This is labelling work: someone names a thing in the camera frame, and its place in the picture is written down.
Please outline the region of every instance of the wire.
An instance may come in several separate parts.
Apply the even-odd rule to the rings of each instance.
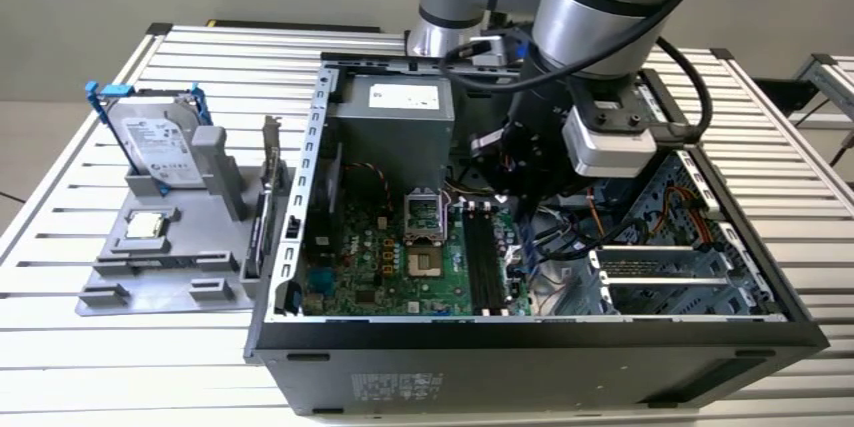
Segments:
[[[590,213],[597,221],[597,228],[600,229],[600,237],[605,235],[605,227],[602,227],[602,220],[600,220],[600,213],[597,212],[597,204],[593,202],[593,187],[587,188],[587,203],[590,204]]]
[[[494,193],[493,189],[477,189],[474,187],[469,187],[467,185],[457,182],[450,177],[445,178],[445,186],[454,192],[458,192],[461,194],[489,196]]]
[[[386,179],[386,174],[383,174],[383,171],[379,170],[379,168],[374,164],[369,164],[367,162],[354,162],[351,164],[347,164],[345,167],[363,167],[374,171],[374,173],[379,177],[379,181],[383,183],[383,189],[386,190],[386,204],[389,207],[389,212],[393,212],[394,208],[391,205],[391,189],[389,188],[389,179]]]
[[[798,122],[796,122],[796,128],[798,128],[798,126],[806,121],[806,119],[810,118],[810,115],[813,115],[818,109],[821,109],[825,105],[828,105],[828,102],[830,102],[830,99],[825,99],[822,102],[820,102],[820,104],[813,107],[813,110],[810,110],[804,117],[801,117],[801,120],[798,120]]]
[[[698,198],[697,195],[688,188],[678,185],[674,186],[674,188],[680,190],[685,195],[688,195],[692,198],[692,200],[697,200]],[[697,229],[697,232],[701,235],[701,240],[704,242],[712,242],[713,241],[712,231],[709,230],[709,226],[706,225],[706,222],[704,221],[704,218],[700,215],[698,209],[689,209],[689,215],[694,222],[694,228]]]
[[[14,196],[12,194],[7,194],[6,192],[0,191],[0,197],[6,197],[10,200],[14,200],[15,202],[20,203],[20,204],[26,204],[27,201],[24,199],[22,199],[20,197]]]
[[[640,219],[637,217],[629,217],[624,219],[620,225],[614,227],[614,229],[612,229],[610,232],[608,232],[600,239],[596,239],[590,244],[585,245],[583,248],[578,249],[574,252],[566,252],[566,253],[551,252],[543,255],[543,258],[541,259],[541,263],[547,262],[550,260],[578,260],[583,258],[593,249],[613,242],[614,239],[617,239],[617,237],[620,237],[620,235],[624,233],[624,231],[629,229],[629,227],[634,227],[636,229],[638,229],[638,231],[641,232],[638,236],[640,243],[644,243],[649,238],[650,226],[646,225],[646,222],[644,221],[644,219]]]
[[[467,165],[466,167],[463,167],[463,171],[459,173],[459,176],[457,177],[457,182],[458,183],[463,183],[463,179],[466,178],[466,174],[469,173],[469,170],[471,169],[471,164]]]
[[[538,77],[533,77],[530,79],[522,80],[519,82],[514,82],[510,84],[489,84],[485,82],[478,82],[471,79],[465,78],[462,75],[457,74],[451,71],[449,67],[449,62],[455,60],[457,58],[465,58],[461,54],[466,53],[466,57],[471,56],[473,50],[477,47],[483,47],[485,44],[489,44],[486,41],[481,42],[469,42],[454,49],[451,49],[442,59],[439,60],[439,70],[449,78],[449,80],[470,89],[482,90],[486,92],[497,92],[497,93],[514,93],[521,92],[523,90],[533,89],[534,87],[543,85],[546,82],[561,79],[567,75],[571,75],[587,67],[594,65],[597,62],[610,57],[613,54],[620,52],[629,44],[636,42],[641,37],[644,37],[660,23],[668,18],[668,16],[673,13],[677,6],[682,3],[684,0],[666,0],[661,4],[661,8],[658,11],[642,19],[638,23],[636,23],[626,31],[617,36],[612,45],[605,47],[602,51],[596,54],[587,56],[582,60],[565,65],[558,70],[549,72]]]
[[[700,122],[697,122],[697,125],[692,126],[690,132],[685,136],[686,142],[697,143],[704,135],[704,132],[706,132],[709,125],[712,124],[713,106],[709,87],[706,86],[704,76],[697,71],[697,68],[689,61],[688,57],[682,54],[682,52],[680,52],[680,49],[677,49],[673,44],[668,42],[668,40],[665,40],[664,37],[660,37],[656,43],[685,71],[685,75],[692,80],[692,84],[694,84],[694,89],[697,90],[697,97],[700,98],[701,105]]]
[[[837,155],[833,156],[833,160],[830,161],[830,166],[836,167],[837,164],[840,163],[840,161],[842,160],[842,156],[845,155],[845,152],[849,149],[845,147],[841,147],[840,150],[837,150]]]
[[[658,231],[665,226],[665,221],[668,220],[668,213],[670,211],[670,194],[672,192],[680,193],[682,196],[682,200],[688,201],[689,199],[697,199],[697,195],[689,189],[682,186],[672,185],[665,189],[665,200],[662,205],[662,215],[658,218],[658,222],[656,222],[656,226],[653,230],[650,230],[652,234],[658,233]],[[689,209],[689,216],[692,218],[692,223],[694,224],[694,228],[697,229],[697,235],[700,236],[704,243],[712,242],[712,232],[709,231],[709,227],[706,226],[702,218],[700,218],[700,214],[694,211],[694,209]]]
[[[558,295],[561,292],[563,292],[563,289],[566,289],[566,285],[563,284],[558,289],[555,289],[555,291],[549,294],[549,296],[543,299],[543,301],[539,303],[539,305],[537,306],[537,315],[543,315],[543,307],[546,307],[546,304],[549,303],[549,300]]]
[[[449,194],[446,190],[442,190],[442,197],[446,200],[445,207],[447,208],[449,205],[451,205],[454,203],[454,200],[451,199],[451,194]]]

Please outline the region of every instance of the metal frame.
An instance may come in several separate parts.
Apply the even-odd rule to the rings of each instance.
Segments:
[[[261,132],[243,129],[247,119],[265,113],[282,117],[283,148],[291,149],[286,158],[291,163],[297,159],[293,146],[302,142],[309,106],[302,92],[313,88],[321,50],[403,52],[399,35],[177,26],[163,37],[151,54],[154,36],[143,39],[116,82],[127,83],[132,77],[138,86],[186,88],[201,80],[206,90],[218,92],[211,104],[215,120],[235,129],[231,152],[239,161],[251,158],[254,162],[259,154],[242,145],[255,144],[250,135],[261,139]],[[606,410],[597,422],[636,425],[644,419],[657,427],[688,419],[698,427],[848,425],[854,422],[854,222],[848,201],[834,196],[817,169],[770,122],[766,112],[774,107],[746,93],[742,84],[753,82],[732,73],[729,64],[736,62],[725,65],[708,49],[684,52],[716,96],[706,152],[832,347],[698,411]],[[696,122],[698,101],[678,66],[654,51],[648,67],[673,86],[677,102]],[[266,97],[249,98],[250,89]],[[0,375],[12,385],[30,386],[4,394],[3,410],[23,412],[19,420],[39,425],[127,422],[128,418],[140,425],[238,423],[247,413],[262,423],[297,422],[270,375],[254,367],[235,367],[242,363],[249,312],[102,318],[74,314],[74,295],[90,271],[75,262],[98,252],[103,241],[98,236],[112,225],[115,213],[54,209],[91,206],[94,200],[103,208],[118,209],[114,205],[124,198],[123,189],[115,187],[126,172],[114,160],[120,152],[110,146],[92,147],[104,138],[95,125],[92,115],[0,240],[0,292],[11,294],[6,299],[0,294],[0,335],[8,353]],[[790,137],[805,143],[797,132]],[[94,164],[83,168],[83,161]],[[814,163],[826,168],[824,162]],[[59,237],[38,238],[39,234]],[[47,353],[46,345],[67,348]],[[104,390],[116,382],[134,384],[134,395]],[[415,415],[394,422],[574,425],[592,419],[569,410]]]

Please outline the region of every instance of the green circuit board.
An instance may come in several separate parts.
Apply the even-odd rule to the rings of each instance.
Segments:
[[[386,229],[381,230],[378,215],[375,208],[359,202],[346,203],[342,253],[333,268],[333,289],[326,289],[323,295],[313,293],[310,282],[306,313],[327,316],[471,315],[462,209],[449,209],[449,236],[442,247],[406,246],[402,216],[390,218]],[[501,252],[499,240],[506,244],[509,236],[514,235],[513,221],[510,213],[503,211],[497,212],[493,219],[495,248]],[[495,269],[503,273],[503,253],[498,258]],[[419,260],[429,264],[427,270],[421,271],[419,266],[411,264]],[[530,313],[525,284],[521,289],[521,295],[507,305],[510,315]]]

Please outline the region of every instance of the black cable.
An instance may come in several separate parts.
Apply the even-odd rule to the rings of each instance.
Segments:
[[[490,84],[485,82],[478,82],[471,79],[467,79],[462,75],[457,74],[451,71],[449,63],[458,58],[466,58],[471,56],[471,51],[474,49],[482,49],[489,45],[487,41],[481,42],[469,42],[454,49],[451,49],[442,59],[439,60],[439,70],[449,78],[449,80],[470,89],[482,90],[485,92],[497,92],[497,93],[514,93],[521,92],[523,90],[533,89],[534,87],[550,82],[553,80],[561,79],[592,65],[594,65],[601,60],[610,57],[613,54],[620,52],[628,45],[636,42],[641,37],[644,37],[656,26],[662,23],[662,21],[668,18],[668,16],[673,13],[677,6],[682,3],[684,0],[666,0],[661,5],[658,12],[656,12],[652,16],[646,17],[638,23],[636,23],[621,35],[617,36],[612,45],[609,45],[602,51],[596,54],[587,56],[582,60],[565,65],[558,70],[549,72],[547,74],[539,75],[537,77],[531,77],[530,79],[522,80],[519,82],[513,82],[510,84]]]
[[[12,194],[7,194],[3,191],[0,191],[0,197],[6,197],[7,199],[14,200],[15,202],[19,202],[22,204],[27,203],[27,201],[24,199],[22,199],[20,197],[14,196]]]
[[[692,126],[690,133],[688,134],[685,139],[688,143],[696,143],[700,141],[704,132],[706,132],[706,129],[712,124],[713,106],[709,87],[706,86],[704,76],[697,71],[694,64],[692,64],[692,61],[682,54],[682,52],[680,52],[680,49],[677,49],[664,37],[660,37],[656,43],[674,60],[680,68],[682,68],[682,70],[685,71],[685,75],[688,75],[689,79],[692,80],[692,84],[694,84],[694,89],[697,90],[697,97],[700,98],[701,108],[700,122],[697,123],[697,125]]]
[[[830,99],[825,99],[816,107],[813,107],[813,110],[810,110],[806,115],[801,117],[801,120],[796,122],[796,128],[804,123],[806,119],[810,118],[810,115],[813,115],[818,111],[818,109],[828,105],[828,102],[830,102]]]
[[[561,252],[551,252],[550,254],[545,255],[543,258],[541,259],[541,262],[546,262],[549,260],[578,260],[585,258],[585,256],[587,255],[587,253],[601,247],[602,245],[610,243],[614,241],[614,239],[617,239],[617,237],[620,237],[620,235],[624,233],[624,231],[629,228],[629,227],[636,227],[640,231],[641,231],[641,244],[644,243],[644,240],[649,237],[649,225],[646,224],[646,222],[644,221],[644,219],[638,219],[636,217],[630,217],[626,220],[624,220],[620,225],[617,227],[614,227],[614,229],[612,229],[612,231],[605,234],[602,236],[602,238],[600,239],[594,239],[594,241],[585,245],[583,248],[578,249],[574,252],[566,252],[566,253],[561,253]]]
[[[466,174],[469,173],[469,170],[471,170],[471,164],[469,164],[466,167],[463,167],[463,171],[459,173],[459,176],[457,177],[457,182],[458,183],[463,183],[463,179],[466,178]]]
[[[837,155],[833,156],[833,159],[830,160],[830,166],[836,167],[837,164],[840,163],[840,161],[842,160],[842,156],[845,155],[845,153],[848,152],[848,148],[841,147],[840,150],[837,150]]]

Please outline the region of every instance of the hard drive label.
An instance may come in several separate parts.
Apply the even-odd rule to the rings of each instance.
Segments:
[[[140,170],[171,187],[199,187],[202,174],[178,124],[140,117],[128,117],[122,122],[146,164]]]

